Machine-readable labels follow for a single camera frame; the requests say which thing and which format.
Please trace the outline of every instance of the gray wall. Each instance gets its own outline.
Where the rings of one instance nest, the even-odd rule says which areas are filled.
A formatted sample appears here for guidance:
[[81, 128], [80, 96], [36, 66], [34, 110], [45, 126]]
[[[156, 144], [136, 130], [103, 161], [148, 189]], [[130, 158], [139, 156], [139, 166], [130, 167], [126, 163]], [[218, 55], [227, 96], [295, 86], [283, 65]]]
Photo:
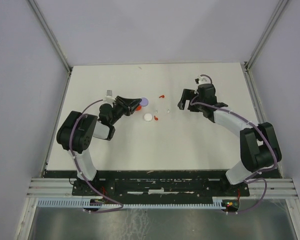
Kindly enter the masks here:
[[300, 197], [300, 0], [292, 0], [252, 69], [278, 136], [283, 172]]
[[243, 62], [278, 0], [37, 0], [69, 63]]
[[13, 239], [66, 79], [26, 1], [0, 1], [0, 240]]

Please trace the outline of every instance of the white table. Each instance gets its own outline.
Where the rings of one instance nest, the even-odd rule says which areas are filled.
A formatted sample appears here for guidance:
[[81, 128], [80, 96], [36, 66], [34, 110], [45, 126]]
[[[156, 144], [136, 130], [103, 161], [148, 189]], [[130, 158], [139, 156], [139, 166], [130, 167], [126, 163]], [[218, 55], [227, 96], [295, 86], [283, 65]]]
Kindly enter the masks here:
[[[103, 98], [107, 90], [112, 90], [114, 97], [146, 97], [147, 107], [123, 116], [114, 125], [116, 132], [111, 141], [92, 140], [89, 150], [98, 170], [232, 168], [240, 160], [239, 139], [202, 113], [177, 107], [183, 89], [197, 87], [195, 78], [199, 74], [212, 77], [219, 102], [257, 122], [239, 63], [93, 65], [73, 68], [58, 129], [71, 111], [81, 112]], [[99, 106], [97, 103], [87, 112], [98, 115]], [[144, 121], [145, 113], [156, 115], [158, 121]], [[56, 139], [47, 170], [75, 170], [69, 154]]]

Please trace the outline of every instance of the white round object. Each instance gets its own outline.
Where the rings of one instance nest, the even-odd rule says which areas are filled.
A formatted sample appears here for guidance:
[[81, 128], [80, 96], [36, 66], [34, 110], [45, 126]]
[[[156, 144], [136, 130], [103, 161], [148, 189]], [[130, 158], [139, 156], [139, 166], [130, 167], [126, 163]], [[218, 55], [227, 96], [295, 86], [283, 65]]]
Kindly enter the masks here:
[[146, 113], [144, 116], [143, 116], [143, 119], [146, 121], [146, 122], [150, 122], [152, 121], [154, 117], [152, 116], [151, 113]]

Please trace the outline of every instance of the robotic arm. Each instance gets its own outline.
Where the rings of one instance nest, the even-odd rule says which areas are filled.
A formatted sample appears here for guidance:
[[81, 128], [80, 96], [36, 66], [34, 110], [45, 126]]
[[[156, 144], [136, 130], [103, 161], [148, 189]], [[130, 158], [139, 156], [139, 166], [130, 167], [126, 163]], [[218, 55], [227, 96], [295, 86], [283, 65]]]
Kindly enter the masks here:
[[[92, 181], [97, 173], [91, 160], [89, 145], [92, 137], [110, 141], [115, 134], [114, 124], [123, 116], [132, 115], [139, 106], [142, 99], [128, 99], [117, 96], [113, 104], [105, 103], [99, 108], [99, 117], [88, 114], [83, 117], [73, 134], [72, 150], [82, 171], [82, 174]], [[56, 135], [56, 141], [62, 145], [62, 148], [73, 157], [70, 152], [70, 136], [77, 119], [82, 115], [81, 112], [72, 111], [66, 118]], [[84, 180], [80, 172], [78, 178]]]
[[[253, 173], [273, 165], [273, 156], [260, 134], [245, 122], [243, 120], [244, 118], [238, 118], [235, 115], [228, 113], [231, 112], [228, 105], [217, 101], [216, 89], [212, 82], [206, 83], [201, 76], [195, 81], [199, 84], [197, 90], [183, 90], [181, 100], [177, 105], [179, 109], [184, 110], [186, 101], [190, 101], [187, 108], [190, 112], [203, 113], [205, 118], [225, 127], [240, 138], [241, 161], [226, 172], [225, 175], [228, 182], [231, 185], [242, 183]], [[257, 128], [269, 142], [269, 145], [279, 162], [282, 155], [273, 126], [270, 123], [265, 122], [258, 124]]]

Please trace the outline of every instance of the purple circular object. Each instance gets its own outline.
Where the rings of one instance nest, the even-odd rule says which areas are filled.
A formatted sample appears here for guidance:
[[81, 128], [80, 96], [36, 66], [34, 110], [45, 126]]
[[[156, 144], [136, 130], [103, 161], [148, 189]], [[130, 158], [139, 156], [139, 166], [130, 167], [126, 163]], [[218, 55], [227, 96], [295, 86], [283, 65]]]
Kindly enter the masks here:
[[142, 97], [141, 99], [142, 99], [142, 101], [140, 102], [140, 106], [141, 106], [141, 107], [146, 107], [146, 106], [148, 106], [148, 104], [149, 104], [148, 99], [146, 99], [145, 97]]

